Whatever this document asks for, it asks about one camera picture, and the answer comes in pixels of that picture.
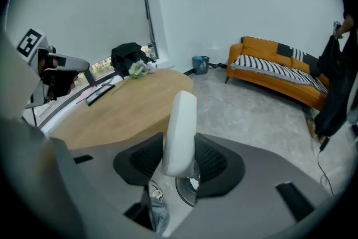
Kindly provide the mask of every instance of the striped cushion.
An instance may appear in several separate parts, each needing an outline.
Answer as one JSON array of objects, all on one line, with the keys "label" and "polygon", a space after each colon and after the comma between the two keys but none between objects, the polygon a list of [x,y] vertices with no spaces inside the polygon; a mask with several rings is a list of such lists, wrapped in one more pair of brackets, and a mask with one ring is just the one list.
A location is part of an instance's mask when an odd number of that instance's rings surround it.
[{"label": "striped cushion", "polygon": [[328,93],[326,87],[310,74],[297,69],[290,69],[286,66],[269,62],[263,59],[248,55],[240,55],[231,65],[231,69],[256,72],[275,78],[279,78],[294,84],[308,85],[315,87],[318,91]]}]

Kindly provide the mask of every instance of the gray tiled floor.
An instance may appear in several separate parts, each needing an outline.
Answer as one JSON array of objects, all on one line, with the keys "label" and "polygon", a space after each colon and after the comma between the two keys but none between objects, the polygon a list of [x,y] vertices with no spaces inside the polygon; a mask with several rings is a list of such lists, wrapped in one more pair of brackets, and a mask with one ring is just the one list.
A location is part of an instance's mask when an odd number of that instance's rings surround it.
[{"label": "gray tiled floor", "polygon": [[[319,143],[309,135],[301,103],[238,79],[225,85],[226,70],[221,68],[191,78],[197,96],[198,132],[268,149],[320,182]],[[356,163],[357,150],[347,140],[348,127],[344,125],[319,156],[335,193],[344,190]],[[161,187],[171,215],[164,233],[168,236],[191,207],[178,196],[174,178],[161,175],[160,166],[153,179]]]}]

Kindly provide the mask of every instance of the window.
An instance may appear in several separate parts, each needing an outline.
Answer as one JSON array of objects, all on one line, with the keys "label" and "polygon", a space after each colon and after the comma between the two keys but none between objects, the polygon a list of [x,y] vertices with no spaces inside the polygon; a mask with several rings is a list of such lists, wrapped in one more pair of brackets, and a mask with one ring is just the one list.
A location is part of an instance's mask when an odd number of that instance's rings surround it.
[{"label": "window", "polygon": [[87,78],[83,73],[78,75],[77,81],[75,81],[76,87],[71,90],[70,94],[57,98],[56,101],[50,101],[45,105],[38,106],[34,108],[34,113],[36,116],[37,125],[41,124],[44,119],[46,119],[57,107],[59,107],[63,102],[67,99],[71,98],[74,94],[76,94],[81,89],[85,88],[88,85]]},{"label": "window", "polygon": [[111,66],[111,57],[108,57],[102,61],[99,61],[96,64],[93,64],[89,69],[95,79],[102,78],[114,72],[114,69]]}]

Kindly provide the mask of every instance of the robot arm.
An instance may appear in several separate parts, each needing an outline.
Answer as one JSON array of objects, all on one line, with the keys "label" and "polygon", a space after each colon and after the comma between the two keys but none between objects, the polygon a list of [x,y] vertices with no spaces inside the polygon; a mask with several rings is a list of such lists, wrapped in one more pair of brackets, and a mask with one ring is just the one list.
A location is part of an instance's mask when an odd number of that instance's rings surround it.
[{"label": "robot arm", "polygon": [[29,29],[16,49],[41,79],[26,108],[69,94],[75,76],[90,67],[85,60],[57,54],[56,48],[49,46],[46,35],[33,29]]}]

